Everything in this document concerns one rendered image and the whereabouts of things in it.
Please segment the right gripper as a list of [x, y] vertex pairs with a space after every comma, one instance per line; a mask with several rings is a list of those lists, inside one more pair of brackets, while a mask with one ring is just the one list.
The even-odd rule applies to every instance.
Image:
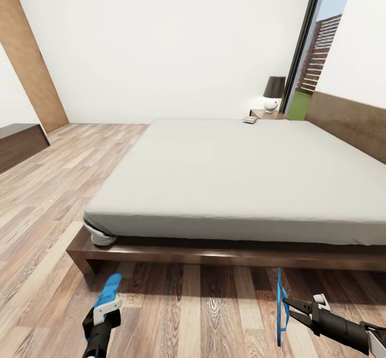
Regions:
[[289, 316], [306, 325], [308, 328], [311, 328], [315, 335], [320, 337], [320, 334], [322, 334], [348, 346], [348, 332], [345, 318], [319, 308], [316, 302], [306, 303], [289, 299], [288, 297], [282, 300], [284, 303], [302, 312], [298, 313], [289, 310]]

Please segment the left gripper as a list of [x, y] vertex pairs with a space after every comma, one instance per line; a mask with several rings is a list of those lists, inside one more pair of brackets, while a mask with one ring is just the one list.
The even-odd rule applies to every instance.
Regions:
[[85, 339], [89, 343], [97, 335], [104, 335], [109, 341], [111, 330], [121, 325], [120, 310], [117, 309], [107, 313], [104, 322], [96, 326], [94, 326], [93, 311], [94, 307], [91, 308], [90, 312], [83, 321]]

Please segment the sandal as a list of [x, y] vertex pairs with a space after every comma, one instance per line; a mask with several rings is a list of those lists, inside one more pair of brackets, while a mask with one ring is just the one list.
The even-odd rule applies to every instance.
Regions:
[[112, 275], [105, 287], [102, 290], [101, 295], [98, 297], [98, 300], [95, 302], [94, 308], [97, 308], [98, 306], [102, 304], [106, 304], [109, 302], [114, 301], [118, 287], [120, 286], [120, 283], [122, 281], [122, 274], [116, 273]]
[[[286, 327], [285, 328], [281, 328], [281, 285], [280, 285], [280, 268], [278, 267], [278, 296], [277, 296], [277, 345], [278, 347], [281, 347], [281, 332], [282, 331], [286, 331]], [[288, 321], [289, 321], [289, 305], [284, 303], [284, 307], [285, 307], [285, 310], [286, 310], [286, 326], [288, 324]]]

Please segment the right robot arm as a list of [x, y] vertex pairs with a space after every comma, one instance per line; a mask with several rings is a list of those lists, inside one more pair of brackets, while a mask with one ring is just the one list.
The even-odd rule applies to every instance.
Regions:
[[313, 296], [312, 303], [296, 301], [285, 297], [284, 303], [301, 311], [289, 310], [289, 316], [311, 328], [313, 333], [329, 337], [366, 355], [386, 358], [386, 327], [361, 321], [356, 324], [330, 312], [329, 304], [322, 295]]

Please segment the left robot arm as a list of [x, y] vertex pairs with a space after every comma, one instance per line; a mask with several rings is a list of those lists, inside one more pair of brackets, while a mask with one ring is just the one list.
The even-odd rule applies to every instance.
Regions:
[[91, 308], [83, 321], [87, 348], [82, 358], [106, 358], [111, 330], [121, 325], [123, 298]]

